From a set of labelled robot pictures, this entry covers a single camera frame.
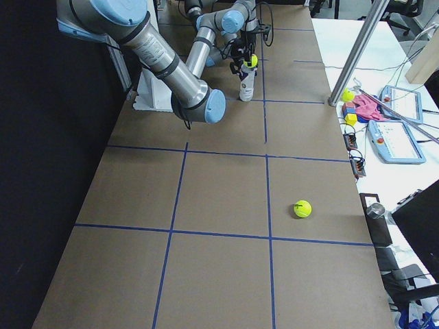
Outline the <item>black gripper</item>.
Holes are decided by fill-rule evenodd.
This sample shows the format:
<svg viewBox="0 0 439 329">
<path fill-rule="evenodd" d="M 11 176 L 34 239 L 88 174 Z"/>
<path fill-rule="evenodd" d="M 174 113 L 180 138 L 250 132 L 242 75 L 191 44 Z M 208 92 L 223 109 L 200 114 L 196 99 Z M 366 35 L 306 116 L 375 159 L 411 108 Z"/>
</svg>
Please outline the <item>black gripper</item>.
<svg viewBox="0 0 439 329">
<path fill-rule="evenodd" d="M 241 41 L 244 51 L 254 51 L 257 42 L 257 35 L 253 31 L 241 31 Z"/>
<path fill-rule="evenodd" d="M 235 61 L 240 61 L 243 58 L 243 64 L 245 66 L 257 65 L 257 55 L 252 54 L 250 62 L 250 51 L 244 54 L 244 44 L 240 38 L 233 39 L 230 44 L 230 58 Z M 230 63 L 230 71 L 232 74 L 239 74 L 240 66 L 234 62 Z"/>
</svg>

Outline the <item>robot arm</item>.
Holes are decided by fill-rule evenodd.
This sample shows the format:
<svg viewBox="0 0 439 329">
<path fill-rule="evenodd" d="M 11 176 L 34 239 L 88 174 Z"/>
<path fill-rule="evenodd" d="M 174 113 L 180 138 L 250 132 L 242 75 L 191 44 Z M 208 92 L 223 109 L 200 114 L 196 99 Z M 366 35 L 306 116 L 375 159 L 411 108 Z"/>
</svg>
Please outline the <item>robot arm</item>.
<svg viewBox="0 0 439 329">
<path fill-rule="evenodd" d="M 185 15 L 197 29 L 186 65 L 197 78 L 201 78 L 216 33 L 236 34 L 249 16 L 244 1 L 236 1 L 229 9 L 207 14 L 202 13 L 203 7 L 203 1 L 185 1 Z"/>
<path fill-rule="evenodd" d="M 185 1 L 185 15 L 197 29 L 183 62 L 151 22 L 146 1 L 57 1 L 58 29 L 73 38 L 99 42 L 110 36 L 128 47 L 171 91 L 174 114 L 187 122 L 217 123 L 224 117 L 226 98 L 201 75 L 217 33 L 253 32 L 255 1 L 236 1 L 225 10 L 203 13 L 207 1 Z"/>
</svg>

